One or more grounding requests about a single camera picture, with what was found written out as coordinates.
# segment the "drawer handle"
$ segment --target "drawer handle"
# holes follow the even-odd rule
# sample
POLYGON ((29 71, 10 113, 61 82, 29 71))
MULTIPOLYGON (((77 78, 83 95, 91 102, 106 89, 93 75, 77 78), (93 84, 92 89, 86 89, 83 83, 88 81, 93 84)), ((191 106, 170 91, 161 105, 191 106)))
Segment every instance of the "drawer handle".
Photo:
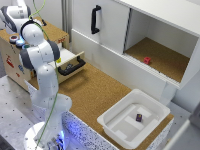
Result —
POLYGON ((92 25, 91 25, 91 30, 92 34, 98 33, 100 30, 96 28, 96 12, 101 10, 101 7, 96 5, 96 8, 92 10, 92 25))
POLYGON ((69 69, 62 70, 61 67, 58 67, 58 72, 63 76, 67 76, 86 64, 85 61, 80 58, 80 56, 77 57, 77 61, 79 64, 69 69))

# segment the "small red block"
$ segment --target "small red block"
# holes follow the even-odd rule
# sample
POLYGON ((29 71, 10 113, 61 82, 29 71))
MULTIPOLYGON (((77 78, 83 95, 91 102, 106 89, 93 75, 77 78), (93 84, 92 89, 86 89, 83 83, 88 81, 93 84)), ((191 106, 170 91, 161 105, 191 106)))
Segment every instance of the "small red block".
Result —
POLYGON ((145 63, 145 64, 148 65, 148 64, 150 63, 150 61, 151 61, 151 58, 150 58, 150 57, 145 57, 145 58, 144 58, 144 63, 145 63))

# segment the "white robotic arm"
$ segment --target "white robotic arm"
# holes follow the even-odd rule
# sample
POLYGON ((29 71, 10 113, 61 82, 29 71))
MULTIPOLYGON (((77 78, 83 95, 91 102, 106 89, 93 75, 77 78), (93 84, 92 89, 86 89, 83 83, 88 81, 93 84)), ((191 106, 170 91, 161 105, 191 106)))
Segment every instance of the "white robotic arm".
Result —
POLYGON ((58 80, 55 69, 48 63, 57 60, 60 57, 60 51, 56 43, 45 40, 40 25, 34 20, 29 20, 30 9, 25 5, 24 0, 12 1, 13 5, 4 6, 0 10, 0 18, 13 32, 19 33, 31 47, 20 51, 19 59, 21 64, 27 69, 35 69, 39 90, 31 97, 32 103, 38 107, 46 109, 46 126, 40 129, 35 136, 35 145, 40 139, 40 148, 43 150, 54 150, 48 147, 48 143, 52 139, 56 139, 57 135, 62 131, 61 114, 68 111, 72 106, 70 97, 57 94, 58 80))

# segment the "cork board surface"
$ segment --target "cork board surface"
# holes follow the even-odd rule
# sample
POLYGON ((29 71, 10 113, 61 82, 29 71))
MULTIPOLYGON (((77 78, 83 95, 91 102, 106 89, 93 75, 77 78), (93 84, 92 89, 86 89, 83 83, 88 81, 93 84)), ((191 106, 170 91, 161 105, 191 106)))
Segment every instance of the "cork board surface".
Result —
MULTIPOLYGON (((47 26, 42 26, 42 28, 45 30, 45 32, 47 33, 47 35, 49 36, 49 39, 51 41, 56 41, 62 37, 65 37, 65 36, 69 36, 68 33, 62 31, 61 29, 55 27, 54 25, 50 24, 49 22, 47 22, 45 20, 45 22, 47 23, 47 26)), ((6 40, 7 42, 9 42, 9 38, 10 38, 11 35, 7 34, 6 30, 1 30, 0 31, 0 37, 4 40, 6 40)))
POLYGON ((141 62, 144 62, 145 57, 150 57, 151 62, 149 66, 178 82, 181 82, 190 60, 188 57, 149 38, 144 38, 125 51, 125 53, 141 62))
MULTIPOLYGON (((36 78, 30 80, 29 83, 38 88, 36 78)), ((105 134, 97 118, 129 92, 131 89, 88 63, 82 71, 59 86, 59 93, 72 99, 70 111, 120 150, 123 148, 105 134)), ((172 119, 173 115, 167 116, 136 150, 146 149, 172 119)))

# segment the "white tub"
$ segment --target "white tub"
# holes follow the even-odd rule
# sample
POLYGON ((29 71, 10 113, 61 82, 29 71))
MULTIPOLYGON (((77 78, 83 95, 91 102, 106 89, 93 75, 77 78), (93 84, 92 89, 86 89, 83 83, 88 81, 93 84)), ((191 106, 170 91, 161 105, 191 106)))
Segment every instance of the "white tub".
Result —
POLYGON ((135 149, 169 113, 169 108, 134 89, 97 121, 104 127, 105 133, 122 147, 135 149), (141 122, 136 121, 137 114, 142 114, 141 122))

